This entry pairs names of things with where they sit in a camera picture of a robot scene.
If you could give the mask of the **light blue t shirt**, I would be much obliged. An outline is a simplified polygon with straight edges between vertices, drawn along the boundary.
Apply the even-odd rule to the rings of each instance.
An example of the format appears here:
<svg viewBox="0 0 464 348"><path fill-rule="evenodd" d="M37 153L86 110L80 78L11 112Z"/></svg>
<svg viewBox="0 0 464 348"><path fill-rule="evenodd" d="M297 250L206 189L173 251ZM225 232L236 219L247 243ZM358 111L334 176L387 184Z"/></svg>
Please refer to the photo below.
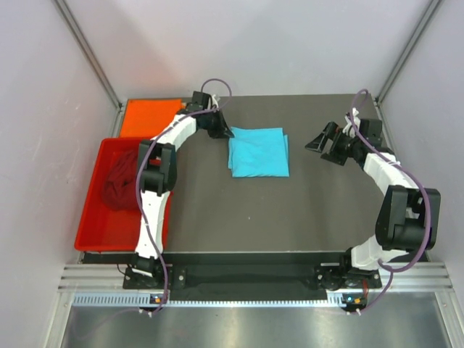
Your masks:
<svg viewBox="0 0 464 348"><path fill-rule="evenodd" d="M228 169L233 178L289 177L289 140L283 128L231 130Z"/></svg>

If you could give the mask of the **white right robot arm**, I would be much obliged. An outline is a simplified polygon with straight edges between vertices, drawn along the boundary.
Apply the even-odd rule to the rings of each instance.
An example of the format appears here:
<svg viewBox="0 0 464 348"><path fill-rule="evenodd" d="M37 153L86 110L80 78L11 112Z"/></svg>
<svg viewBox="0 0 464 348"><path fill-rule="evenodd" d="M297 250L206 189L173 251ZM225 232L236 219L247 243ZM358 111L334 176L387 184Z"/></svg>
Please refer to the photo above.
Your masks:
<svg viewBox="0 0 464 348"><path fill-rule="evenodd" d="M436 243L441 194L428 188L428 197L422 197L418 185L398 169L394 152L383 145L382 130L382 122L374 119L355 118L343 128L329 122L305 147L337 165L352 158L384 195L373 236L343 253L338 266L315 269L325 289L354 288L363 282L378 288L381 263Z"/></svg>

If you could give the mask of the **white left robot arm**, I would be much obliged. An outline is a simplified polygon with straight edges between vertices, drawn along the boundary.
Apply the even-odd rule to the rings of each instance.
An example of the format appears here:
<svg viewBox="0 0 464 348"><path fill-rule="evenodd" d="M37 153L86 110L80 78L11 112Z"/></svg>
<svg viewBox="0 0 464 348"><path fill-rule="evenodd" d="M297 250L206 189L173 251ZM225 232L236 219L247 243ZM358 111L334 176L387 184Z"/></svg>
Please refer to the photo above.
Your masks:
<svg viewBox="0 0 464 348"><path fill-rule="evenodd" d="M148 287L168 287L167 264L162 257L165 210L178 177L177 151L197 131L213 139L233 138L220 106L220 98L193 92L191 101L179 110L159 134L138 146L135 177L136 204L141 224L130 271Z"/></svg>

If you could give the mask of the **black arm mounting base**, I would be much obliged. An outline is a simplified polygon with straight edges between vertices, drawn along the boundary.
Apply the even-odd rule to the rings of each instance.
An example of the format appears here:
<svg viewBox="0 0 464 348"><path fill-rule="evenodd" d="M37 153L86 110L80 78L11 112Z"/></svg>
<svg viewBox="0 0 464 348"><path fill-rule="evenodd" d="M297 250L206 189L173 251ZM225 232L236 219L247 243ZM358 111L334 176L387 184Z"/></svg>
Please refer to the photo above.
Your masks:
<svg viewBox="0 0 464 348"><path fill-rule="evenodd" d="M123 288L168 289L173 301L252 302L326 299L328 291L380 289L379 272L355 270L345 252L175 253L132 259Z"/></svg>

